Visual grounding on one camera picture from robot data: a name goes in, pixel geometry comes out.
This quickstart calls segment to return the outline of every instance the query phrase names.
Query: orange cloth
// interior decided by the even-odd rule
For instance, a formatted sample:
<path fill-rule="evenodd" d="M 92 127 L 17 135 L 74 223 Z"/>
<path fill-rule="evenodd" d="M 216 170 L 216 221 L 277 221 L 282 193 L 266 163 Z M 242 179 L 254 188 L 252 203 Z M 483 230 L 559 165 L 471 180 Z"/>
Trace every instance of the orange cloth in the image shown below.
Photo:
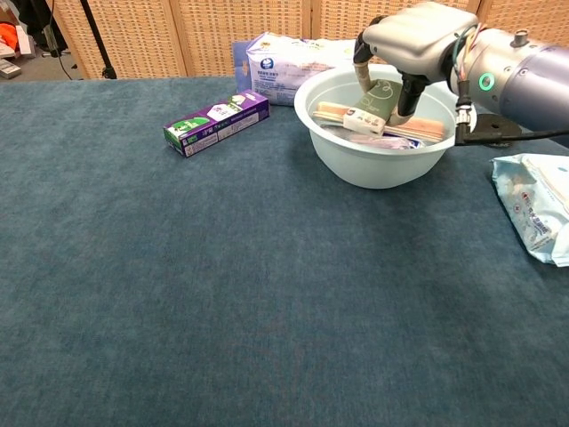
<path fill-rule="evenodd" d="M 12 24 L 0 24 L 0 36 L 4 42 L 14 51 L 18 47 L 18 33 Z"/>

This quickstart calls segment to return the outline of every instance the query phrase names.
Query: wicker screen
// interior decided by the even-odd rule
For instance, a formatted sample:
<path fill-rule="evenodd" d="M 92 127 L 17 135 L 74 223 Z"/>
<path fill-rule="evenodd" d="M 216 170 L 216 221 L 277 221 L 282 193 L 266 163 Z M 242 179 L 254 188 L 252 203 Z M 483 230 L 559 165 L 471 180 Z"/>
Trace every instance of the wicker screen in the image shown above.
<path fill-rule="evenodd" d="M 569 45 L 569 1 L 483 0 L 480 19 L 489 27 L 514 32 L 525 28 L 542 42 Z"/>
<path fill-rule="evenodd" d="M 186 76 L 169 0 L 89 5 L 119 78 Z M 103 60 L 79 0 L 55 0 L 54 15 L 84 77 L 101 78 Z"/>
<path fill-rule="evenodd" d="M 356 38 L 378 15 L 391 15 L 424 0 L 314 0 L 312 20 L 314 38 Z M 478 1 L 448 0 L 439 2 L 476 12 Z"/>
<path fill-rule="evenodd" d="M 172 9 L 190 76 L 232 75 L 232 42 L 310 33 L 309 0 L 172 0 Z"/>

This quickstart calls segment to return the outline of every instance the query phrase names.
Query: green packet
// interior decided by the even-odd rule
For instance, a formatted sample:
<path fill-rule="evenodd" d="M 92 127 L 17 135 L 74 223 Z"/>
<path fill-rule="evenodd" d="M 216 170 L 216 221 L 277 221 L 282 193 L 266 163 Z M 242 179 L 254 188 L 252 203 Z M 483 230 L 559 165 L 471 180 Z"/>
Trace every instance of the green packet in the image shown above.
<path fill-rule="evenodd" d="M 402 87 L 391 80 L 376 80 L 373 88 L 344 115 L 344 127 L 360 133 L 383 134 Z"/>

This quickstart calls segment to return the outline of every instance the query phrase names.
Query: white package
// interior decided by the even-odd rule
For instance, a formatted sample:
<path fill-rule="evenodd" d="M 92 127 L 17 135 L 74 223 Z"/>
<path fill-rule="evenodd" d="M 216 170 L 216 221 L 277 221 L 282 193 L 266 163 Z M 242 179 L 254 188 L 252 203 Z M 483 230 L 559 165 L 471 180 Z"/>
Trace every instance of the white package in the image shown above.
<path fill-rule="evenodd" d="M 355 40 L 304 40 L 264 33 L 247 49 L 252 89 L 272 104 L 293 105 L 309 77 L 352 65 Z"/>
<path fill-rule="evenodd" d="M 569 157 L 518 154 L 493 165 L 498 196 L 527 251 L 569 267 Z"/>

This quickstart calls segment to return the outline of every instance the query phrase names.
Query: toothpaste box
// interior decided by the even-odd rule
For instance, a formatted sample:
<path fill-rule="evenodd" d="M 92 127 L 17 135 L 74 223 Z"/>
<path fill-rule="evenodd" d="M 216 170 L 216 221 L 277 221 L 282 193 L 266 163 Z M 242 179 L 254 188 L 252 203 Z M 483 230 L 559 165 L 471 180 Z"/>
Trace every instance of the toothpaste box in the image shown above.
<path fill-rule="evenodd" d="M 190 157 L 267 117 L 267 98 L 246 90 L 165 125 L 164 137 Z"/>

